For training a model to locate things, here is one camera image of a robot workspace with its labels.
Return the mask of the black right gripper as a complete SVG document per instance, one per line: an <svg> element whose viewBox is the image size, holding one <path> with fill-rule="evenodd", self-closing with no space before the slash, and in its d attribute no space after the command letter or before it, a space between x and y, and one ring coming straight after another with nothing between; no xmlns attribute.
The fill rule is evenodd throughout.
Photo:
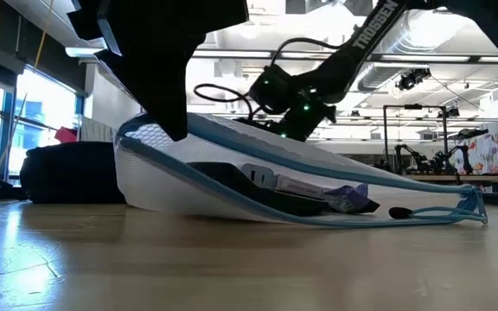
<svg viewBox="0 0 498 311"><path fill-rule="evenodd" d="M336 107L334 105L326 105L319 99L311 97L295 104L279 122L268 120L260 123L249 117L239 117L237 121L281 137L305 142L324 119L335 123L335 116Z"/></svg>

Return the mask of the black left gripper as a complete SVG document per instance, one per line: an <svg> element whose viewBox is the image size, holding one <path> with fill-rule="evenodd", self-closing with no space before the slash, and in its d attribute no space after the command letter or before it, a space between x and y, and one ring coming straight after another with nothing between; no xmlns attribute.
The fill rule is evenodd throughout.
<svg viewBox="0 0 498 311"><path fill-rule="evenodd" d="M189 55L128 54L150 45L185 47L208 33L247 22L245 0L75 0L67 13L76 35L101 39L111 53L96 53L126 91L175 142L187 132Z"/></svg>

